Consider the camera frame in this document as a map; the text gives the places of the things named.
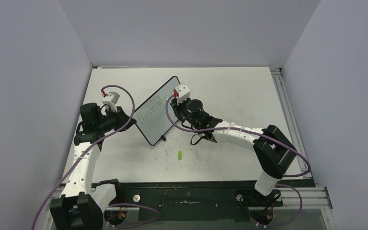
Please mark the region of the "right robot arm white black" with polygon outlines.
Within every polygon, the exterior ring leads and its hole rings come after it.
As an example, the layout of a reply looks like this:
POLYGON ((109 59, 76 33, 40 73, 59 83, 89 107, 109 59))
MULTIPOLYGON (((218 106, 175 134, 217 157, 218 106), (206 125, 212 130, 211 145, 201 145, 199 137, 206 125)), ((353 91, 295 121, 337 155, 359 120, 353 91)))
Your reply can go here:
POLYGON ((185 131, 214 143, 229 143, 252 150, 263 170, 252 191, 252 199, 258 205, 271 199, 274 187, 284 178, 296 157, 295 147, 278 127, 269 125, 258 129, 226 122, 205 112, 198 99, 178 103, 173 97, 170 106, 178 120, 190 124, 183 127, 185 131))

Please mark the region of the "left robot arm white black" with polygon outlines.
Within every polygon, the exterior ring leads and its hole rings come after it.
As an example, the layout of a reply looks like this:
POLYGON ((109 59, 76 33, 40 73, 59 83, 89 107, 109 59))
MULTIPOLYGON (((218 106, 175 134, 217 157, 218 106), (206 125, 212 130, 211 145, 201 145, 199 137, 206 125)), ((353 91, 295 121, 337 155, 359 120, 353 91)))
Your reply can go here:
POLYGON ((49 206, 58 230, 100 230, 108 204, 116 207, 124 199, 115 179, 100 183, 94 191, 92 179, 106 133, 126 131, 136 120, 115 104, 102 114, 96 103, 87 103, 80 107, 80 115, 82 121, 74 137, 71 171, 66 175, 66 185, 59 198, 53 199, 49 206))

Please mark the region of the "black framed small whiteboard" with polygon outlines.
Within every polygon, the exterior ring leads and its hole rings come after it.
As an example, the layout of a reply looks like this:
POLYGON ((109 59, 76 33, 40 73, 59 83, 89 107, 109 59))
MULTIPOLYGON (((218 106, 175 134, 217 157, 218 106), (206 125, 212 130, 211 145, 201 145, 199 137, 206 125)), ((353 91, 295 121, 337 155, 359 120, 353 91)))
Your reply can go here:
POLYGON ((165 106, 179 84, 178 77, 172 76, 134 112, 136 127, 151 146, 156 145, 159 140, 165 140, 165 134, 173 126, 167 117, 165 106))

